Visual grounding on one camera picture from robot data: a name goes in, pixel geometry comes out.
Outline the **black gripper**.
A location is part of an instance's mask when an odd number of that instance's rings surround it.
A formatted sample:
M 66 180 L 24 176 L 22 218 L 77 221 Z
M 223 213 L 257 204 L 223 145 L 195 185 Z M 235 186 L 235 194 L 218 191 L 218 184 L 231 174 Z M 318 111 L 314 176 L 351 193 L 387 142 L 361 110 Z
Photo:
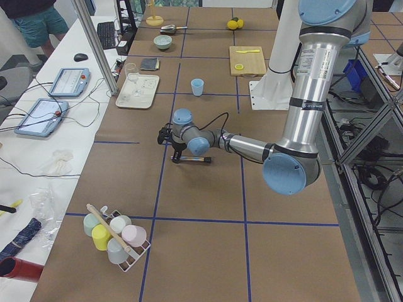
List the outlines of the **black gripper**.
M 170 143 L 174 149 L 174 154 L 172 156 L 172 162 L 178 163 L 179 159 L 182 156 L 182 151 L 186 149 L 185 143 L 176 142 L 173 138 L 172 129 L 170 126 L 165 125 L 159 130 L 159 134 L 157 136 L 157 143 L 159 145 L 163 145 L 165 143 Z

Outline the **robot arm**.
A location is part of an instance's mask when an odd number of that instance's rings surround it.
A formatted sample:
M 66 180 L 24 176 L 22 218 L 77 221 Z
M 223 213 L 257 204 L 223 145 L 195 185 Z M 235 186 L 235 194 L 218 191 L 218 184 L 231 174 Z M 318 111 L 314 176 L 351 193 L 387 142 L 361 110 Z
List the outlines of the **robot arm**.
M 178 109 L 171 124 L 159 131 L 158 144 L 171 143 L 173 162 L 179 161 L 185 149 L 195 156 L 211 147 L 224 149 L 261 163 L 264 180 L 273 191 L 291 195 L 304 190 L 321 173 L 315 137 L 326 108 L 334 64 L 344 46 L 368 40 L 371 13 L 371 1 L 299 2 L 302 52 L 283 136 L 276 143 L 223 129 L 203 130 L 193 123 L 190 110 Z

